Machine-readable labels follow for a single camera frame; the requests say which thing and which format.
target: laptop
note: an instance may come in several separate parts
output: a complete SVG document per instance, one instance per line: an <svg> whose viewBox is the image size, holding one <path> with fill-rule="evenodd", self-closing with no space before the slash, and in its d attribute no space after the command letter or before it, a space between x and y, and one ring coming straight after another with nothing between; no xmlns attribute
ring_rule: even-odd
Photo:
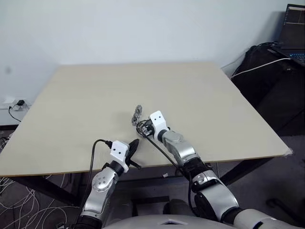
<svg viewBox="0 0 305 229"><path fill-rule="evenodd" d="M305 5L287 5L278 44L272 49L305 66Z"/></svg>

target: laptop keyboard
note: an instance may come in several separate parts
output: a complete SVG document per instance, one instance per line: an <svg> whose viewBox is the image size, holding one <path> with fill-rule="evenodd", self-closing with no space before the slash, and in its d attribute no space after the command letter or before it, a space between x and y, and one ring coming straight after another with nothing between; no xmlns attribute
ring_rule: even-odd
<svg viewBox="0 0 305 229"><path fill-rule="evenodd" d="M301 62L305 62L305 53L291 53L289 56L298 59Z"/></svg>

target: laptop screen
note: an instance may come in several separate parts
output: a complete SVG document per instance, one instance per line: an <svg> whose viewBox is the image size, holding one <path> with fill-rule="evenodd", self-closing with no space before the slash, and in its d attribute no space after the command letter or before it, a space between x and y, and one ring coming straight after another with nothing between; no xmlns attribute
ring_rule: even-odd
<svg viewBox="0 0 305 229"><path fill-rule="evenodd" d="M305 6L288 4L279 37L279 46L286 49L305 49Z"/></svg>

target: wooden table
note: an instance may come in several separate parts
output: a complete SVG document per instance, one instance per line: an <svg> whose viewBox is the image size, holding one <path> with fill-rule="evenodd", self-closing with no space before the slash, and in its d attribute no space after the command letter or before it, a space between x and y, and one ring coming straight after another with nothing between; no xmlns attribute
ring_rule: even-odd
<svg viewBox="0 0 305 229"><path fill-rule="evenodd" d="M212 62L60 67L0 155L0 176L88 171L93 142L139 138L131 118L160 110L205 162L282 156L291 150ZM141 139L133 160L169 164ZM109 161L98 145L94 169Z"/></svg>

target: white wall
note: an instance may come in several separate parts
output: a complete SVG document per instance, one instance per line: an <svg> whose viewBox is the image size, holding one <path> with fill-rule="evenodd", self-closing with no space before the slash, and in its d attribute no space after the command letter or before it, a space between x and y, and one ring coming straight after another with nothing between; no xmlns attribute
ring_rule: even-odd
<svg viewBox="0 0 305 229"><path fill-rule="evenodd" d="M288 3L305 0L0 0L0 105L9 96L34 102L60 64L224 66L273 40ZM0 110L0 125L14 123Z"/></svg>

